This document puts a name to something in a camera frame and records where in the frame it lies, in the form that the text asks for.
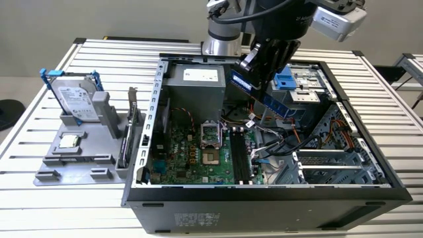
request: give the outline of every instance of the white floor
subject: white floor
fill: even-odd
[[[33,102],[35,95],[43,86],[42,78],[37,77],[0,77],[0,100],[19,100],[26,107]],[[3,142],[11,128],[0,131],[0,143]]]

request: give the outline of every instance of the blue latch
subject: blue latch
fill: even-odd
[[[50,77],[61,77],[65,76],[66,72],[63,70],[51,70],[47,74]]]
[[[293,76],[290,67],[285,67],[281,73],[275,74],[275,83],[278,89],[294,90],[297,89],[297,82]]]

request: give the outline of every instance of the metal frame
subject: metal frame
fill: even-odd
[[[119,85],[133,85],[139,88],[139,104],[147,111],[154,75],[159,53],[201,54],[199,44],[135,42],[87,40],[79,48],[79,52],[71,59],[77,45],[73,45],[67,56],[57,69],[74,72],[87,72],[98,69],[102,73],[106,90],[111,90],[113,104],[118,110],[125,111],[127,101],[122,101],[127,95],[119,91]],[[359,57],[351,51],[299,49],[295,60],[325,61],[333,70],[335,78],[350,97],[351,106],[358,117],[362,118],[381,151],[387,157],[391,167],[398,173],[405,186],[409,188],[415,202],[397,208],[350,231],[327,231],[310,233],[231,233],[233,237],[354,237],[354,238],[419,238],[423,234],[423,133],[414,121],[411,114],[398,106],[397,93],[389,93],[383,88],[379,77],[369,71],[371,65],[365,65]],[[3,212],[7,213],[8,223],[3,230],[8,235],[20,235],[22,231],[33,234],[37,230],[41,236],[63,236],[73,233],[74,236],[89,236],[95,232],[97,236],[117,234],[126,237],[138,237],[145,234],[137,217],[121,206],[121,201],[114,199],[122,196],[123,184],[59,186],[47,190],[39,190],[33,185],[35,170],[41,166],[45,144],[55,131],[27,131],[39,128],[57,130],[59,127],[55,109],[59,105],[51,103],[50,94],[43,88],[33,101],[19,123],[0,145],[0,187]],[[91,199],[75,199],[75,196]]]

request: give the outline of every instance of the hard drive label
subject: hard drive label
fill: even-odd
[[[62,99],[74,115],[82,121],[99,120],[87,91],[79,87],[59,87]]]

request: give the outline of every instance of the green circuit board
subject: green circuit board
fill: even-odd
[[[166,160],[154,161],[153,183],[234,184],[230,132],[222,133],[219,150],[209,148],[202,150],[202,136],[198,130],[195,134],[191,134],[189,128],[174,127],[171,129],[170,152]],[[245,133],[245,138],[246,143],[255,142],[253,132]],[[263,184],[262,171],[253,181],[254,184]]]

